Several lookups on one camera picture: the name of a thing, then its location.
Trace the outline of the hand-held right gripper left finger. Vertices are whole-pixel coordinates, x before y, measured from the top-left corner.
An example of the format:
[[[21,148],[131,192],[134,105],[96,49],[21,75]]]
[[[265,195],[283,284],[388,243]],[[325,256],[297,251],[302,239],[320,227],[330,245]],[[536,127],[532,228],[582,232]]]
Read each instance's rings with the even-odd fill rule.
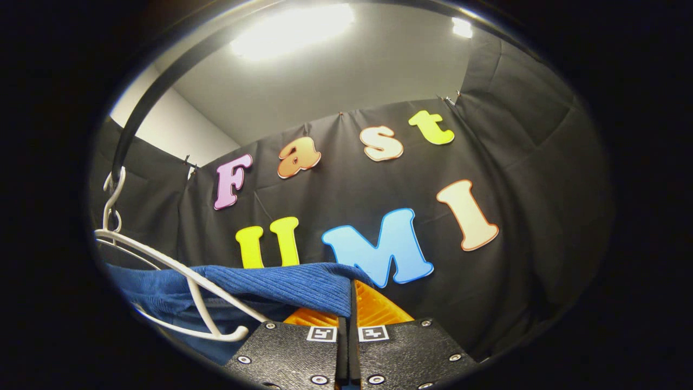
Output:
[[[262,389],[342,389],[349,379],[347,318],[337,316],[334,326],[263,322],[224,369]]]

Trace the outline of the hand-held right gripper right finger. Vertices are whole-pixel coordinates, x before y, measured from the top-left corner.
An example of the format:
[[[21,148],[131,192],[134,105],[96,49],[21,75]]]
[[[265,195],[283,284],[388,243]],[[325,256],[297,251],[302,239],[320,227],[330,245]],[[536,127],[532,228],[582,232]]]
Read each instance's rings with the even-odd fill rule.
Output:
[[[443,389],[478,368],[440,325],[415,319],[364,282],[352,283],[351,384],[359,389]]]

